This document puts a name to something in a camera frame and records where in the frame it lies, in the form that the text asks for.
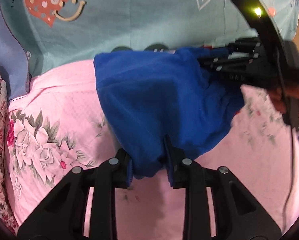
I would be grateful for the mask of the person's right hand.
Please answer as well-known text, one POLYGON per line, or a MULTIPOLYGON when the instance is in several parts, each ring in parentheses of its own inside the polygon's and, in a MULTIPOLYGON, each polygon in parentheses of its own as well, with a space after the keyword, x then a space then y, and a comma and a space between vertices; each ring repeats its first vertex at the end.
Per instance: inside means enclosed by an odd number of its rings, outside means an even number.
MULTIPOLYGON (((271 102, 273 103, 274 108, 279 111, 280 113, 284 114, 287 112, 286 104, 283 102, 282 99, 282 89, 276 88, 267 91, 271 102)), ((285 93, 289 97, 294 97, 299 99, 299 86, 294 87, 287 87, 285 93)))

